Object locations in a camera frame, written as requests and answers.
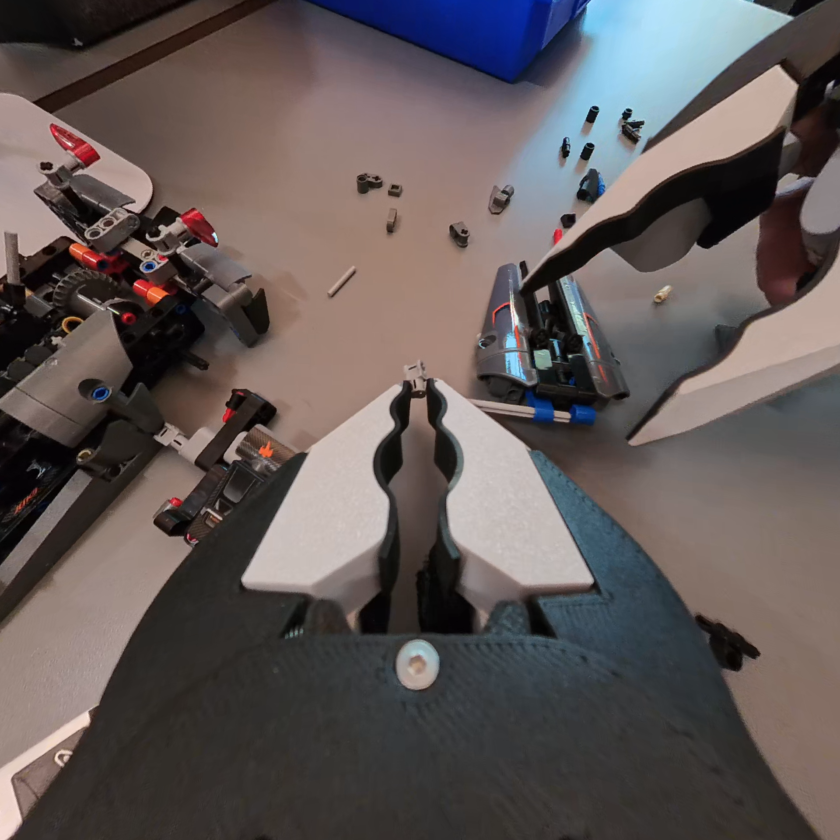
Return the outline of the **printed sticker sheet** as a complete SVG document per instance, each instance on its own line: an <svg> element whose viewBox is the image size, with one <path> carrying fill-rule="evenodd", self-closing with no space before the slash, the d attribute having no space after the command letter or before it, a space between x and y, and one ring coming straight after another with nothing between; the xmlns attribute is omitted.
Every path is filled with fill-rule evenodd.
<svg viewBox="0 0 840 840"><path fill-rule="evenodd" d="M92 707L1 768L1 838L15 835L67 765L98 707Z"/></svg>

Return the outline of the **white rounded base plate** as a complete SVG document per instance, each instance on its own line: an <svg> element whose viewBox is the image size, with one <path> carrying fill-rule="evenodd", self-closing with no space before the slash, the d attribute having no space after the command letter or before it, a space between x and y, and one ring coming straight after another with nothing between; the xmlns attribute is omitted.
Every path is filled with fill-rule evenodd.
<svg viewBox="0 0 840 840"><path fill-rule="evenodd" d="M143 211L151 202L153 184L137 165L93 140L62 119L12 93L1 94L1 231L18 235L21 256L31 256L69 229L35 195L45 181L39 163L53 161L61 152L49 131L57 123L91 143L101 159L90 169L98 179L134 198L132 210Z"/></svg>

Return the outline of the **grey winged lego assembly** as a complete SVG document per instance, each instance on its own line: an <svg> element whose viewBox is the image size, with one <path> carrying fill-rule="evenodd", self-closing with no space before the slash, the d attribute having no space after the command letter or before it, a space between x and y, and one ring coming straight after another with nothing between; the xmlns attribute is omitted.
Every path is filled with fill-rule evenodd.
<svg viewBox="0 0 840 840"><path fill-rule="evenodd" d="M525 263L500 266L476 341L476 378L486 401L535 400L598 412L630 396L620 361L581 285L572 276L525 294Z"/></svg>

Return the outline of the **long light grey lego axle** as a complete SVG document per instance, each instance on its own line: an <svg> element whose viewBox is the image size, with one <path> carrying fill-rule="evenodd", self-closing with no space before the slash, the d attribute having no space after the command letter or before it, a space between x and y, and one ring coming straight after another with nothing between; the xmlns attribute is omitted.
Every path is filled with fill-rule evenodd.
<svg viewBox="0 0 840 840"><path fill-rule="evenodd" d="M569 411L554 409L550 402L535 400L526 405L493 402L469 398L468 402L488 414L527 419L536 424L573 424L592 426L597 418L595 409L572 405Z"/></svg>

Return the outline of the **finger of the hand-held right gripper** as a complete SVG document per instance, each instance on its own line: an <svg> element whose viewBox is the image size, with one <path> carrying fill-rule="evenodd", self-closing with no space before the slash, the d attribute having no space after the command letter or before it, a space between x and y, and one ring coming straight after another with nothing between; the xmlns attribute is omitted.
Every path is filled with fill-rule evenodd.
<svg viewBox="0 0 840 840"><path fill-rule="evenodd" d="M777 173L798 89L782 66L773 66L646 149L530 271L522 293L643 236L678 207Z"/></svg>
<svg viewBox="0 0 840 840"><path fill-rule="evenodd" d="M791 304L742 322L718 360L674 381L626 436L631 446L683 434L794 390L839 363L835 259Z"/></svg>

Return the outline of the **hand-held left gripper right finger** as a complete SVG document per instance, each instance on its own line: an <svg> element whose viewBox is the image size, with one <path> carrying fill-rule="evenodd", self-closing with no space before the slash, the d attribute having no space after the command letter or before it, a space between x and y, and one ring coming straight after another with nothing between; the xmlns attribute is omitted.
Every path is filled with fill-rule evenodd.
<svg viewBox="0 0 840 840"><path fill-rule="evenodd" d="M592 591L531 449L442 380L428 381L426 403L446 489L423 567L423 630L468 633L500 602Z"/></svg>

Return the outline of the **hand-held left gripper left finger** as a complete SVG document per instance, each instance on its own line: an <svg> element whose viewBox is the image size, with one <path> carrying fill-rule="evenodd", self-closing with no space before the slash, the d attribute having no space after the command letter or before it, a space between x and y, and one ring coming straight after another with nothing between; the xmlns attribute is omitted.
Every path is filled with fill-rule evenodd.
<svg viewBox="0 0 840 840"><path fill-rule="evenodd" d="M400 570L396 501L413 389L394 385L310 447L245 570L247 590L338 603L387 631Z"/></svg>

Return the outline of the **blue plastic bin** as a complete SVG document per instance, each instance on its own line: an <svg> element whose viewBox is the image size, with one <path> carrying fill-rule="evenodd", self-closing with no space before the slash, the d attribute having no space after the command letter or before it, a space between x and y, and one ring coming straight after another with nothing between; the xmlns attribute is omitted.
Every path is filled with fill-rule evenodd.
<svg viewBox="0 0 840 840"><path fill-rule="evenodd" d="M315 1L315 5L513 82L587 1Z"/></svg>

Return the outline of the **large lego vehicle build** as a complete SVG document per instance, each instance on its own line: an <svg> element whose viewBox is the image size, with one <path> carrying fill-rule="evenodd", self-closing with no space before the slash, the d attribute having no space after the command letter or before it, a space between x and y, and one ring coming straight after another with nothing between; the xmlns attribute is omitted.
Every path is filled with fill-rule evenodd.
<svg viewBox="0 0 840 840"><path fill-rule="evenodd" d="M61 156L35 194L69 229L30 256L4 233L1 617L4 623L164 447L152 390L193 352L203 307L245 347L270 327L264 289L197 209L152 217L89 171L90 142L53 122Z"/></svg>

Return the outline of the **lego set box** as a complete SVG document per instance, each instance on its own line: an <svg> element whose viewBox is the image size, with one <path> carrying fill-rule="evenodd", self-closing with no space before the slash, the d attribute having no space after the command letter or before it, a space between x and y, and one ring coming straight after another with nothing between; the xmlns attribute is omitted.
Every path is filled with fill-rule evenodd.
<svg viewBox="0 0 840 840"><path fill-rule="evenodd" d="M2 1L1 43L86 47L184 4L184 1Z"/></svg>

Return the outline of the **black lego T connector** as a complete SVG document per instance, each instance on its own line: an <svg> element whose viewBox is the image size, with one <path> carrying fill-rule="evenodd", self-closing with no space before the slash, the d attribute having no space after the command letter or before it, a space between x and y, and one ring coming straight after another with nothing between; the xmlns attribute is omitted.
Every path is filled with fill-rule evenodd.
<svg viewBox="0 0 840 840"><path fill-rule="evenodd" d="M761 652L743 635L723 623L695 615L698 627L707 635L707 641L714 658L722 669L738 672L746 658L756 660Z"/></svg>

